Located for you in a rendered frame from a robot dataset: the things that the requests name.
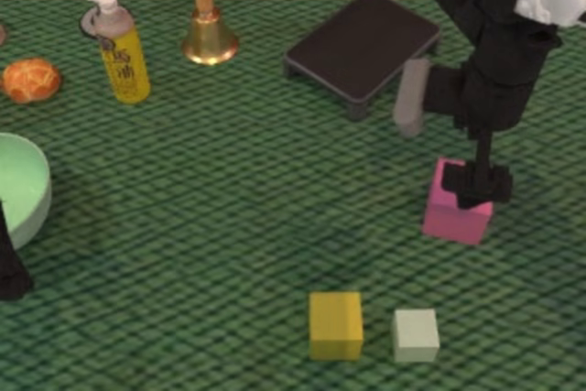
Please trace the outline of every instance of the white block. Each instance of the white block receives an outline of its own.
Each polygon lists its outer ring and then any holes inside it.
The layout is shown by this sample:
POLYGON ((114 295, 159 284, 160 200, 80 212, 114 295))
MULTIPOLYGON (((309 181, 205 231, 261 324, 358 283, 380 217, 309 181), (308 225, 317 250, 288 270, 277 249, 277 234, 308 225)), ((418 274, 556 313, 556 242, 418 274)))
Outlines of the white block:
POLYGON ((396 362, 433 362, 440 350, 436 311, 396 310, 393 342, 396 362))

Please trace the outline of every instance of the orange pumpkin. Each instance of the orange pumpkin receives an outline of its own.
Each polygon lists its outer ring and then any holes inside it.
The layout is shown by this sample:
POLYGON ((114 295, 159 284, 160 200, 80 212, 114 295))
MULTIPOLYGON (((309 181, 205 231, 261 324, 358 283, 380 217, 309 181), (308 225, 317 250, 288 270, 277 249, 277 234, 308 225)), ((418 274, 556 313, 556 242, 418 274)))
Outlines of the orange pumpkin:
POLYGON ((61 75, 57 68, 39 58, 15 61, 2 74, 2 88, 19 104, 45 101, 60 86, 61 75))

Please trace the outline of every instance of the yellow cube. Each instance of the yellow cube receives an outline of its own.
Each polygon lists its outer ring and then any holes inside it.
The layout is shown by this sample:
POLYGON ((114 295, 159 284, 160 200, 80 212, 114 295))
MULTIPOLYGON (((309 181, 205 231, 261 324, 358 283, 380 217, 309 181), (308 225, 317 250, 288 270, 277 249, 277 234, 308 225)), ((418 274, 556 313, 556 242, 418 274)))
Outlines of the yellow cube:
POLYGON ((314 361, 357 361, 363 348, 358 292, 309 294, 309 356, 314 361))

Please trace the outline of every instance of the yellow bottle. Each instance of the yellow bottle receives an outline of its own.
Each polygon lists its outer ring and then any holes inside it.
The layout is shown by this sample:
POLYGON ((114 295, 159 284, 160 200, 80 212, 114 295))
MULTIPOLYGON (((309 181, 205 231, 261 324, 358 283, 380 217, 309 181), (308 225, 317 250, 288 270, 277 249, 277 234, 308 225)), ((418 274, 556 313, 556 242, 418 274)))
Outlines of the yellow bottle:
POLYGON ((140 103, 150 94, 150 81, 135 20, 118 0, 90 1, 100 7, 93 25, 114 95, 121 103, 140 103))

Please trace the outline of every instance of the table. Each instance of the table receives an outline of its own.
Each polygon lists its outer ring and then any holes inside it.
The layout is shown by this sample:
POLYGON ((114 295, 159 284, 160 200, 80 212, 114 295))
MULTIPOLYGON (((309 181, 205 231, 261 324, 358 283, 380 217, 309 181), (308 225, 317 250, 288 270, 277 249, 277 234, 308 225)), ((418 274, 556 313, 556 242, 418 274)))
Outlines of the table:
MULTIPOLYGON (((191 0, 123 0, 137 17, 153 93, 112 96, 84 0, 0 0, 0 66, 54 62, 51 102, 0 101, 3 131, 47 153, 54 205, 21 251, 38 289, 0 304, 0 389, 585 389, 584 31, 564 31, 525 121, 494 141, 515 197, 476 248, 420 233, 440 156, 471 157, 431 116, 392 126, 394 83, 360 124, 282 54, 347 0, 219 0, 242 52, 214 68, 179 50, 191 0), (359 289, 355 364, 308 358, 308 293, 359 289), (391 358, 393 310, 434 307, 434 364, 391 358)), ((470 47, 441 24, 435 60, 470 47)))

